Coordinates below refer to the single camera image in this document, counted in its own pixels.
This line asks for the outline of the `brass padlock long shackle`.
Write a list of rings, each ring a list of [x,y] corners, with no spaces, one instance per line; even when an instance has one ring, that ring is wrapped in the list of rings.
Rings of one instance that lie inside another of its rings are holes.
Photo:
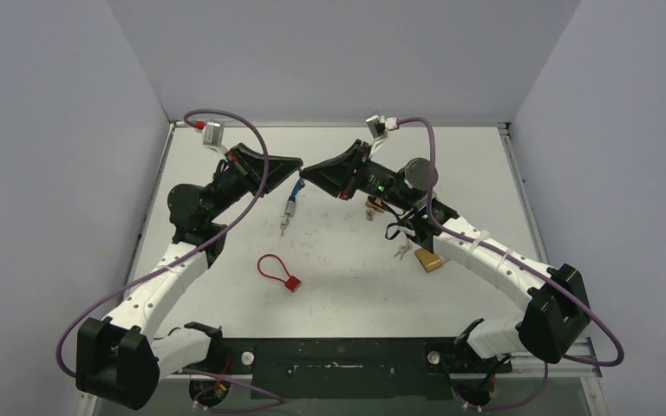
[[[375,211],[377,213],[383,213],[384,209],[382,207],[381,201],[378,198],[367,197],[365,205],[368,209]]]

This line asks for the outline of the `blue cable lock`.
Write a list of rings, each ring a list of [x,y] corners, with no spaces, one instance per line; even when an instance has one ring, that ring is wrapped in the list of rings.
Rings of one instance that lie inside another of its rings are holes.
[[[305,187],[304,180],[302,178],[299,178],[295,183],[295,185],[293,186],[291,194],[287,199],[282,216],[288,216],[290,222],[295,215],[295,210],[297,206],[297,195],[304,187]]]

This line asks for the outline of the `blue lock keys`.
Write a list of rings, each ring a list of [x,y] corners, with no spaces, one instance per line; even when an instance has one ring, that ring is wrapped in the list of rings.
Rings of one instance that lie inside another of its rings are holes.
[[[280,236],[283,237],[285,234],[285,231],[289,225],[290,219],[288,216],[282,216],[282,219],[280,221]]]

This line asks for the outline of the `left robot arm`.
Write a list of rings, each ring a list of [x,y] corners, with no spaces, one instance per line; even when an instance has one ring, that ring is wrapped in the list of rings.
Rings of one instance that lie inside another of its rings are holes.
[[[300,158],[266,157],[244,144],[227,151],[223,161],[209,184],[172,188],[167,206],[175,232],[149,278],[134,281],[128,296],[102,319],[88,318],[79,327],[79,391],[138,410],[167,376],[191,364],[206,374],[222,366],[225,351],[213,342],[219,329],[190,322],[159,337],[159,326],[224,249],[229,228],[216,218],[246,194],[263,197],[303,166]]]

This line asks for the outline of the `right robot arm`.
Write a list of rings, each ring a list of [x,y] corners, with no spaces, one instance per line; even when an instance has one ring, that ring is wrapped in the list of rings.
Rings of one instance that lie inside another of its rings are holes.
[[[456,262],[507,296],[523,314],[472,322],[456,338],[455,359],[475,372],[498,355],[527,352],[551,364],[568,349],[590,319],[579,272],[568,264],[558,269],[507,248],[473,227],[454,209],[433,200],[426,207],[430,163],[411,159],[393,171],[371,159],[369,144],[356,140],[344,153],[302,170],[302,178],[334,198],[348,200],[356,192],[404,212],[398,228],[409,241]]]

